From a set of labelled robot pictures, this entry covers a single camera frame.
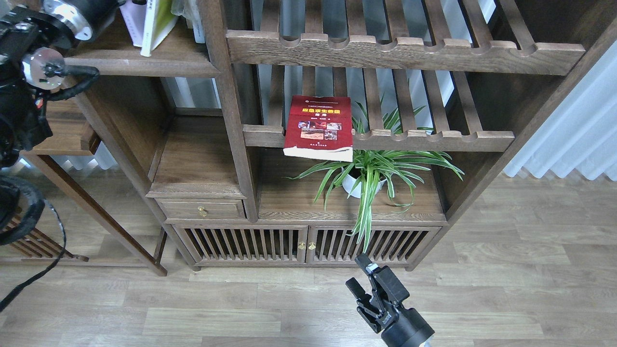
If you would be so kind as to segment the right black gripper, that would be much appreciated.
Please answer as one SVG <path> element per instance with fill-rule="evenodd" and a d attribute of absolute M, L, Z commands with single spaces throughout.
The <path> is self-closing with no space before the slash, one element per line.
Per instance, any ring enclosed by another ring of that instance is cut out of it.
<path fill-rule="evenodd" d="M 355 262 L 368 276 L 372 295 L 355 278 L 348 279 L 346 287 L 356 299 L 357 311 L 373 332 L 380 333 L 389 347 L 430 347 L 435 331 L 417 310 L 403 307 L 409 292 L 394 272 L 388 266 L 375 264 L 366 254 L 358 255 Z"/>

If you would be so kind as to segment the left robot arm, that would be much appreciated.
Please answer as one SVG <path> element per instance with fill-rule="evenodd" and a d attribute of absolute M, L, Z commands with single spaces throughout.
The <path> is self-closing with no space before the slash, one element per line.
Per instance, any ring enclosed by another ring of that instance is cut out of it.
<path fill-rule="evenodd" d="M 88 90 L 101 75 L 92 66 L 70 65 L 60 49 L 93 41 L 114 21 L 122 0 L 43 0 L 40 10 L 15 6 L 1 18 L 0 161 L 13 166 L 53 132 L 49 101 Z"/>

